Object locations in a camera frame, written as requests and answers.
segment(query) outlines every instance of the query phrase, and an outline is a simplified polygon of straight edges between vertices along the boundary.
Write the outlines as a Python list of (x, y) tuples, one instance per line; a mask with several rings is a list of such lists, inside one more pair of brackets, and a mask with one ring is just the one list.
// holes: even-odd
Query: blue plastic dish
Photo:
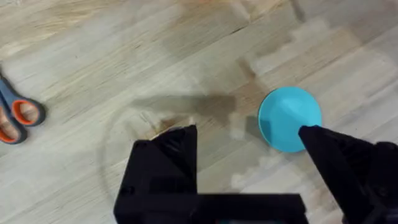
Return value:
[(322, 125), (319, 104), (307, 91), (294, 86), (272, 91), (261, 103), (259, 127), (270, 146), (282, 152), (304, 150), (301, 126)]

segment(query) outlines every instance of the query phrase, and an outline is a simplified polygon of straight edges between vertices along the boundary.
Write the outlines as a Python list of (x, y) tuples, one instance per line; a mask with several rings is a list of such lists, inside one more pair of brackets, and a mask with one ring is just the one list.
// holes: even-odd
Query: wooden floor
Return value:
[(0, 0), (0, 34), (5, 76), (49, 109), (0, 144), (0, 223), (115, 223), (132, 143), (192, 122), (200, 192), (299, 192), (311, 223), (339, 223), (308, 154), (259, 134), (280, 86), (325, 127), (398, 142), (395, 0)]

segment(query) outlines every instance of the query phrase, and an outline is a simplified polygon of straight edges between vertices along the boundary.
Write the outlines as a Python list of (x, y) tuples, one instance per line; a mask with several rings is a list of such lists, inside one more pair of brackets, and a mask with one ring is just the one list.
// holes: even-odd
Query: blue scissor handle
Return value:
[[(0, 130), (0, 140), (7, 144), (20, 143), (27, 137), (27, 132), (23, 126), (36, 126), (42, 123), (45, 119), (45, 108), (40, 103), (18, 94), (4, 77), (0, 78), (0, 93), (1, 109), (6, 115), (7, 120), (18, 132), (18, 137), (13, 139)], [(21, 111), (22, 105), (33, 107), (36, 110), (37, 116), (33, 120), (26, 119)]]

